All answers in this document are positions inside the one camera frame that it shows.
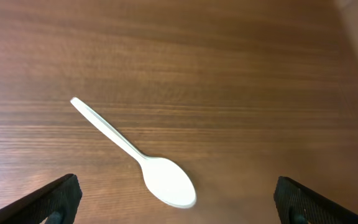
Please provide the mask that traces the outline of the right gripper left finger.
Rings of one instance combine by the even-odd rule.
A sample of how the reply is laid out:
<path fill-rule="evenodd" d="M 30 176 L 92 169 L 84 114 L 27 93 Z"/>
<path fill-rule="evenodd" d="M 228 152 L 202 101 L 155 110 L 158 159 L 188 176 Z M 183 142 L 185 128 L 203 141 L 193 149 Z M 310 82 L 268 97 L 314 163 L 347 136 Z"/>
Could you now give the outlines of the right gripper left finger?
<path fill-rule="evenodd" d="M 72 224 L 82 198 L 75 174 L 67 174 L 0 209 L 0 224 Z"/>

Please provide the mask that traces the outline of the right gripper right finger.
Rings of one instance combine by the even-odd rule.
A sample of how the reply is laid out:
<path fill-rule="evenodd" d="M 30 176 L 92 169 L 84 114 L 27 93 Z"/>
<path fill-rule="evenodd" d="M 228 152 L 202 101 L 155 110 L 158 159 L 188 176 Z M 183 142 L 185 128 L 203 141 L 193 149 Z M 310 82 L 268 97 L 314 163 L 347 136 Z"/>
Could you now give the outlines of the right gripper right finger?
<path fill-rule="evenodd" d="M 273 199 L 282 224 L 358 223 L 358 214 L 289 177 L 278 178 Z"/>

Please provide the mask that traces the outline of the white plastic spoon thin handle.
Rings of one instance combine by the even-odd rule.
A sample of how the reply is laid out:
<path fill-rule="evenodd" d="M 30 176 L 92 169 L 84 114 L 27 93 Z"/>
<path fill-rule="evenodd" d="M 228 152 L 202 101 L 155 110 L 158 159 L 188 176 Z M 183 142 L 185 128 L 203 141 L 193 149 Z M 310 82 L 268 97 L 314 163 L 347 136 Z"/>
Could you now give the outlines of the white plastic spoon thin handle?
<path fill-rule="evenodd" d="M 176 208 L 191 208 L 195 205 L 195 187 L 181 167 L 169 159 L 149 157 L 141 153 L 116 128 L 79 98 L 72 98 L 70 103 L 95 128 L 139 163 L 145 185 L 155 197 Z"/>

